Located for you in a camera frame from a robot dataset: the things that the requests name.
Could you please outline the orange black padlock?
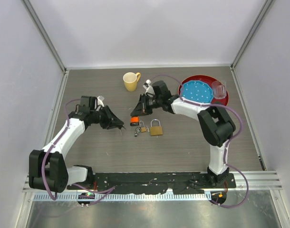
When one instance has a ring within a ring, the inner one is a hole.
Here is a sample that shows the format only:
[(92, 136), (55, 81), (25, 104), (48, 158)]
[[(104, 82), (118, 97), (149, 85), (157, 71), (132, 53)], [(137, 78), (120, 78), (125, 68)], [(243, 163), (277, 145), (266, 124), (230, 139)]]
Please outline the orange black padlock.
[(139, 125), (139, 117), (138, 116), (132, 116), (130, 118), (130, 125), (131, 126), (138, 126)]

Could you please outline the small brass padlock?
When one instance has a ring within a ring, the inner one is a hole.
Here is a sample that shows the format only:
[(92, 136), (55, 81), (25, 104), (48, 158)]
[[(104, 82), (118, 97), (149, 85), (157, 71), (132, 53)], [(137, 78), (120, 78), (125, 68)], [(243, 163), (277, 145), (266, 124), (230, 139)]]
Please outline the small brass padlock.
[(143, 121), (139, 121), (139, 128), (140, 128), (140, 132), (141, 133), (147, 132), (147, 128), (146, 128), (146, 126), (145, 126)]

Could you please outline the large brass padlock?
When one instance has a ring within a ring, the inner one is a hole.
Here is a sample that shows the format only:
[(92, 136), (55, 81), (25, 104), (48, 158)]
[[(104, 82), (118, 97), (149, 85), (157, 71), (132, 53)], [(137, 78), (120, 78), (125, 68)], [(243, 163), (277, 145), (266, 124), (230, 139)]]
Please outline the large brass padlock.
[(163, 135), (163, 128), (161, 126), (161, 122), (158, 119), (153, 119), (150, 122), (150, 135), (151, 136)]

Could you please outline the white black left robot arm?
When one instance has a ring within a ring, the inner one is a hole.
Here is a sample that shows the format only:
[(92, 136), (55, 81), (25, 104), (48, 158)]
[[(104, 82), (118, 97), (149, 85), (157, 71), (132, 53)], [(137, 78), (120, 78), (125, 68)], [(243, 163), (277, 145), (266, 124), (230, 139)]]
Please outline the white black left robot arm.
[(68, 185), (78, 184), (90, 189), (95, 182), (89, 166), (74, 165), (68, 168), (65, 158), (81, 134), (93, 124), (102, 129), (122, 129), (124, 122), (104, 105), (103, 97), (82, 96), (75, 110), (66, 113), (67, 119), (56, 136), (42, 149), (29, 155), (29, 187), (45, 190), (52, 198), (62, 193)]

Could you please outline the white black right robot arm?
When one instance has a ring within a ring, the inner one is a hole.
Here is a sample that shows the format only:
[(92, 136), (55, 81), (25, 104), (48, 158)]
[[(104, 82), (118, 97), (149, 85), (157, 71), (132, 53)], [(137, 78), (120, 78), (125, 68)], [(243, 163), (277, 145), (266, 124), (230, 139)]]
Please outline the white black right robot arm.
[(131, 117), (150, 115), (156, 108), (171, 114), (180, 114), (199, 122), (203, 136), (210, 145), (210, 163), (207, 168), (207, 184), (220, 187), (229, 174), (227, 151), (236, 126), (221, 104), (206, 104), (189, 101), (172, 95), (162, 80), (152, 83), (147, 80)]

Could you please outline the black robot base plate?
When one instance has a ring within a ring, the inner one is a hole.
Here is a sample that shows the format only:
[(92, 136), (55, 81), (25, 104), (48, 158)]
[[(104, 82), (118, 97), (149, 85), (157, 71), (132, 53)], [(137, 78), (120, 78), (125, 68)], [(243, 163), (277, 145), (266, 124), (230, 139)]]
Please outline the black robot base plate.
[(236, 188), (232, 173), (216, 182), (208, 173), (201, 172), (96, 173), (91, 184), (80, 185), (98, 191), (115, 187), (113, 194), (135, 195), (165, 194), (168, 189), (178, 195), (203, 193), (205, 189)]

